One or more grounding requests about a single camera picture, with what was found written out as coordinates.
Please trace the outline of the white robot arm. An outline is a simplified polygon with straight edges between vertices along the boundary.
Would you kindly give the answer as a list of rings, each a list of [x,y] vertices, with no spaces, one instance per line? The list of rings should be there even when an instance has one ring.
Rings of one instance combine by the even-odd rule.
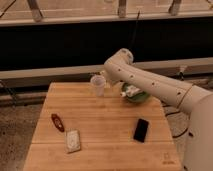
[[[129,83],[190,116],[182,162],[183,171],[213,171],[213,92],[138,69],[133,54],[118,50],[104,63],[101,74],[111,84]]]

